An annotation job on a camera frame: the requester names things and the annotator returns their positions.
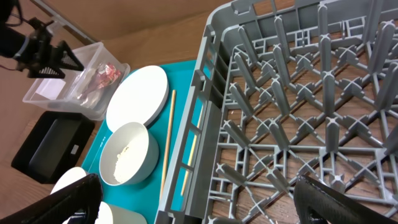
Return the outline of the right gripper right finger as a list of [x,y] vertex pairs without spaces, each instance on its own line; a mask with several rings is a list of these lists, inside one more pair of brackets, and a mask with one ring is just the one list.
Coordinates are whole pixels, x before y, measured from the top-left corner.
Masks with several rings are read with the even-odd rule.
[[301,224],[397,224],[306,175],[297,179],[294,204]]

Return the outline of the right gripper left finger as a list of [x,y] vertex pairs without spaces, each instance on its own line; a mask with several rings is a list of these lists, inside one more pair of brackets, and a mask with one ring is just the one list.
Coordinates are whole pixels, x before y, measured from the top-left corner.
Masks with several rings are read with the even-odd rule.
[[53,194],[1,219],[1,223],[94,223],[103,199],[98,175],[88,174]]

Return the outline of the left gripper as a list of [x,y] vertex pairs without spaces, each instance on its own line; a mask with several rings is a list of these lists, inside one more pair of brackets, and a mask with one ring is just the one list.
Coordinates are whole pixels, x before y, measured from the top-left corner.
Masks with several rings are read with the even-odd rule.
[[54,21],[42,22],[36,17],[28,24],[34,28],[33,33],[26,36],[21,49],[15,54],[16,70],[28,70],[28,78],[59,78],[65,74],[61,68],[74,71],[84,71],[84,65],[72,52],[65,41],[52,45],[53,34],[48,30]]

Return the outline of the white cup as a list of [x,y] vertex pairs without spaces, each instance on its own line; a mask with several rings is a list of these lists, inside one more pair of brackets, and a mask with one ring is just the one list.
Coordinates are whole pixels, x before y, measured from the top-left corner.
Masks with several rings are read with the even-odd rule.
[[147,224],[143,215],[101,202],[95,224]]

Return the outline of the grey bowl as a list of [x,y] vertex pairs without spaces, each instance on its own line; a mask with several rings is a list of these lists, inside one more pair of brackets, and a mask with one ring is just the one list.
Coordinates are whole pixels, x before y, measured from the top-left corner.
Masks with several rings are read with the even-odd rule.
[[110,186],[138,184],[154,171],[159,145],[141,123],[118,128],[107,140],[99,160],[99,174]]

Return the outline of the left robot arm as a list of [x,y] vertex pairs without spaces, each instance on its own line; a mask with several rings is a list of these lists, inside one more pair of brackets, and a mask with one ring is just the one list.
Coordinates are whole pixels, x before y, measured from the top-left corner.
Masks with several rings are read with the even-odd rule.
[[64,70],[84,71],[64,40],[51,44],[53,24],[36,17],[25,19],[18,0],[1,1],[1,56],[15,60],[15,70],[27,70],[28,78],[64,79]]

